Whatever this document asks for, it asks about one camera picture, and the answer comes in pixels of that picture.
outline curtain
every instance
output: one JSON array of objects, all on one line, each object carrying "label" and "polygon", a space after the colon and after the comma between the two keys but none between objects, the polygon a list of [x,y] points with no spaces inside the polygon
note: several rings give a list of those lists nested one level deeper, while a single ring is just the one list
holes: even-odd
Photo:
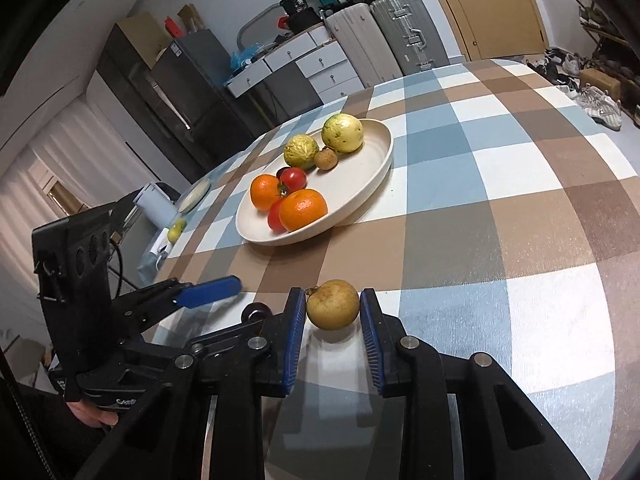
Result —
[{"label": "curtain", "polygon": [[34,164],[41,167],[36,158],[89,207],[118,200],[155,178],[82,96],[44,126],[0,179],[0,338],[10,333],[48,344],[31,231],[63,212],[34,177]]},{"label": "curtain", "polygon": [[63,213],[45,196],[29,169],[33,153],[23,152],[0,181],[0,330],[49,342],[33,273],[31,231]]},{"label": "curtain", "polygon": [[85,97],[66,106],[29,147],[78,200],[89,207],[113,202],[155,177]]}]

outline white container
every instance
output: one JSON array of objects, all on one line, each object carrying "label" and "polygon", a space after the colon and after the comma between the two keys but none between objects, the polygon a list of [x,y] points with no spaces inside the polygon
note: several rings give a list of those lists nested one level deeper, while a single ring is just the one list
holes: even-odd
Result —
[{"label": "white container", "polygon": [[133,203],[142,209],[146,217],[159,229],[170,227],[178,213],[178,209],[164,191],[153,183],[143,187],[133,199]]}]

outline person's hand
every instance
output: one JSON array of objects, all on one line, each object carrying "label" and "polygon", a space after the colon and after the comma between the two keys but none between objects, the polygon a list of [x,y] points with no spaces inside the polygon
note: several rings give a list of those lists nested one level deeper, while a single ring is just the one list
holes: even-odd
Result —
[{"label": "person's hand", "polygon": [[101,428],[100,423],[115,426],[118,422],[117,413],[105,412],[88,400],[68,402],[66,405],[78,420],[91,428]]}]

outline white plate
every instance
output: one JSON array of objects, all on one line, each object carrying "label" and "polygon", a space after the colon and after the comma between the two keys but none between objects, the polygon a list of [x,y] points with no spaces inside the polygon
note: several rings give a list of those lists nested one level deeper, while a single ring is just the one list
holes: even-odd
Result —
[{"label": "white plate", "polygon": [[[267,213],[258,211],[251,203],[249,191],[242,197],[236,215],[236,230],[249,242],[260,245],[288,245],[301,242],[333,227],[356,211],[384,179],[391,166],[394,140],[389,129],[375,119],[361,119],[364,145],[355,153],[339,155],[338,165],[331,171],[314,168],[307,173],[307,189],[315,189],[324,197],[328,212],[308,226],[290,233],[274,234],[267,224]],[[311,133],[320,146],[322,130]],[[275,175],[285,167],[280,155],[264,169]]]}]

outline round table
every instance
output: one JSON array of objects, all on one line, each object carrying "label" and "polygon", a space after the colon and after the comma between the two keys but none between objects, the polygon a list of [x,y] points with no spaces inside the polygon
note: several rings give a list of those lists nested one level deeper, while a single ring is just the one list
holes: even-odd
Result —
[{"label": "round table", "polygon": [[[383,121],[392,169],[342,224],[292,246],[245,243],[235,214],[295,134],[343,111]],[[376,289],[384,312],[443,353],[491,354],[591,478],[609,479],[640,435],[640,178],[604,126],[522,64],[442,67],[317,108],[209,175],[208,195],[158,280],[242,280],[238,297],[176,312],[154,342],[240,321],[292,286],[332,278]],[[389,479],[402,399],[375,395],[359,321],[307,320],[298,382],[265,423],[273,479]]]}]

